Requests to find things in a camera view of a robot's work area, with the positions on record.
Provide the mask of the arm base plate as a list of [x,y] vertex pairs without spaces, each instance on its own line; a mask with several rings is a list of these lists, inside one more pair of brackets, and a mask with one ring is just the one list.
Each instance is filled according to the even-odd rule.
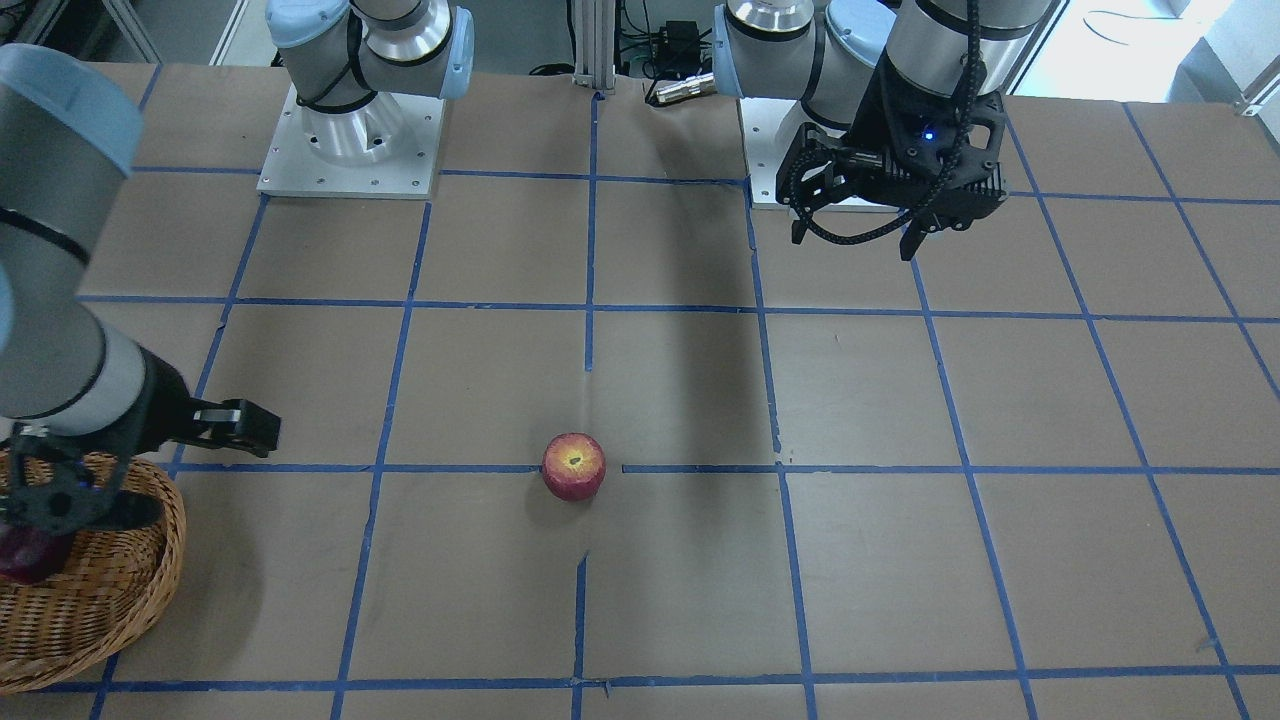
[[379,94],[347,114],[302,108],[289,90],[257,190],[288,199],[426,201],[438,177],[448,102]]
[[813,119],[799,100],[768,97],[741,97],[739,115],[753,204],[765,210],[787,210],[777,201],[777,174],[797,129]]

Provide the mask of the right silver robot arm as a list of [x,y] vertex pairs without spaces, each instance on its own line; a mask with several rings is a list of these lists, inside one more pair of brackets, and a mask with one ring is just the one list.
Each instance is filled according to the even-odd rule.
[[[271,1],[291,76],[260,190],[273,196],[425,197],[443,118],[474,72],[475,20],[448,1]],[[124,487],[168,442],[266,457],[282,421],[247,400],[196,398],[180,374],[77,297],[143,118],[64,53],[3,47],[3,520],[49,536],[159,519]]]

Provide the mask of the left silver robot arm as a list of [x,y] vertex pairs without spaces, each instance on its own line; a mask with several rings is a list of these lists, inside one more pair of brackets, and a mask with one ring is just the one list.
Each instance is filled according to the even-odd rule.
[[790,238],[858,246],[968,231],[1009,199],[1004,88],[1047,1],[731,1],[716,9],[719,94],[796,102],[772,196]]

